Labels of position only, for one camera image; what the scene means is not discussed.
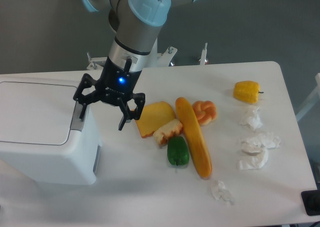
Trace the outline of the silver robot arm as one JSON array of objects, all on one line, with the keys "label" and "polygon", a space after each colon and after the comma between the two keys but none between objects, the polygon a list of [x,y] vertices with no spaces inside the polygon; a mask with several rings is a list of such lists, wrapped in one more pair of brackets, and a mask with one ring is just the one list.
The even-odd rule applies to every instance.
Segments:
[{"label": "silver robot arm", "polygon": [[146,96],[133,91],[169,10],[171,6],[196,1],[109,0],[115,14],[115,37],[99,79],[84,74],[73,96],[82,106],[80,119],[85,117],[87,107],[96,102],[120,108],[123,117],[119,130],[125,123],[140,119]]}]

